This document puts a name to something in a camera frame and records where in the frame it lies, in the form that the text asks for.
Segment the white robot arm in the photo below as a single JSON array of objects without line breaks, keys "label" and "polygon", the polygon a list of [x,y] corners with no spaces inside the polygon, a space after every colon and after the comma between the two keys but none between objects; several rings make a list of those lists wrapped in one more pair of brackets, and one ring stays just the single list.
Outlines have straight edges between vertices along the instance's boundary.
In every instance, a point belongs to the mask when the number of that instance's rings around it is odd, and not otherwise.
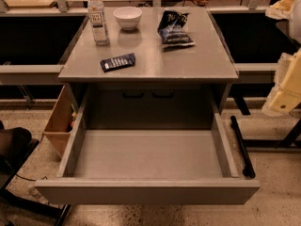
[{"label": "white robot arm", "polygon": [[[280,0],[267,9],[265,15],[286,19],[290,38],[301,42],[301,0]],[[293,55],[281,54],[274,82],[261,110],[269,116],[289,114],[301,103],[301,50]]]}]

